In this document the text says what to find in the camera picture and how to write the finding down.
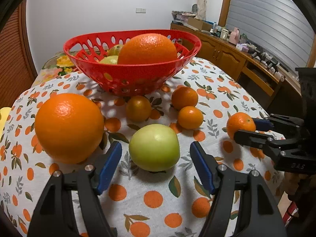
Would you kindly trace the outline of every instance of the cardboard box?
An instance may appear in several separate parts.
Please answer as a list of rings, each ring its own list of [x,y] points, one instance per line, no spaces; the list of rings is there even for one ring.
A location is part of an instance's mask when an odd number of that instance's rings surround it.
[[[198,20],[198,19],[193,19],[193,18],[188,19],[188,25],[193,26],[199,30],[206,30],[206,31],[210,31],[213,28],[213,25],[208,24],[203,20]]]

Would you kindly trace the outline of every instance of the window blind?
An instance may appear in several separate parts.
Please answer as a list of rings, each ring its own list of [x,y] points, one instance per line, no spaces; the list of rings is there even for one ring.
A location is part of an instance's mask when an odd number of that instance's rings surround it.
[[[292,0],[231,0],[226,28],[234,27],[291,70],[306,66],[314,31]]]

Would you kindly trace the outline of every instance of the basket rim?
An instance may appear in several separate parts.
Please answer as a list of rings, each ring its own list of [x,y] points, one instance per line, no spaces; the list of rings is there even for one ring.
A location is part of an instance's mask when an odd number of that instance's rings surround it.
[[[185,32],[185,31],[180,31],[180,30],[174,30],[174,29],[145,29],[145,30],[126,30],[126,31],[105,31],[105,32],[94,32],[94,33],[88,33],[88,34],[83,34],[83,35],[78,35],[78,36],[75,36],[75,37],[72,37],[71,39],[67,40],[65,43],[64,43],[64,46],[63,46],[63,49],[64,49],[64,52],[71,58],[73,58],[74,60],[78,60],[78,61],[82,61],[82,62],[85,62],[85,63],[91,63],[92,65],[98,65],[98,66],[120,66],[120,67],[130,67],[130,66],[144,66],[144,67],[148,67],[148,66],[156,66],[156,65],[165,65],[165,64],[169,64],[169,63],[174,63],[174,62],[178,62],[178,61],[184,61],[192,56],[195,56],[193,53],[191,53],[190,55],[187,55],[181,59],[176,59],[176,60],[173,60],[173,61],[166,61],[166,62],[159,62],[159,63],[150,63],[150,64],[103,64],[103,63],[99,63],[99,62],[94,62],[94,61],[89,61],[89,60],[83,60],[83,59],[80,59],[80,58],[77,58],[76,56],[73,56],[69,53],[70,49],[66,49],[66,46],[68,45],[69,42],[71,42],[73,39],[76,39],[78,37],[82,37],[82,36],[86,36],[86,35],[97,35],[97,34],[103,34],[103,33],[113,33],[113,32],[137,32],[137,31],[160,31],[160,30],[167,30],[167,31],[171,31],[171,32],[181,32],[181,33],[185,33],[186,35],[190,35],[192,36],[192,39],[196,39],[196,43],[194,44],[194,47],[189,50],[189,54],[191,51],[194,50],[194,48],[196,47],[196,44],[198,43],[197,47],[197,53],[199,52],[199,50],[201,49],[201,46],[202,46],[202,42],[201,40],[194,34],[192,33],[189,33],[189,32]]]

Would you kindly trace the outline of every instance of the red basket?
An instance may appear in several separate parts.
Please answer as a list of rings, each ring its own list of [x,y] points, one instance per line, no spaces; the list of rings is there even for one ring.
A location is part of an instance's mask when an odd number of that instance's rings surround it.
[[[111,65],[97,62],[107,55],[104,49],[105,44],[111,48],[116,44],[126,43],[127,39],[146,33],[158,33],[170,38],[180,53],[178,59],[143,65]],[[189,51],[179,44],[179,39],[186,39],[192,43],[192,50]],[[75,56],[71,55],[70,49],[78,44],[81,45],[81,50]],[[178,30],[91,33],[73,37],[64,44],[65,53],[82,72],[97,82],[102,89],[118,96],[144,95],[159,89],[167,79],[189,63],[200,48],[201,41],[197,36]]]

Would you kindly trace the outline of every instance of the yellow flower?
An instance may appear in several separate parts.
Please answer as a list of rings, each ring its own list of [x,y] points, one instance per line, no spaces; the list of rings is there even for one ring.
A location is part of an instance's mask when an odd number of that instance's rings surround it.
[[[57,59],[56,65],[62,68],[62,67],[71,67],[74,64],[72,63],[72,61],[70,60],[70,58],[67,55],[63,55]]]
[[[66,73],[70,73],[70,72],[72,72],[72,68],[65,68],[64,71],[65,71]]]

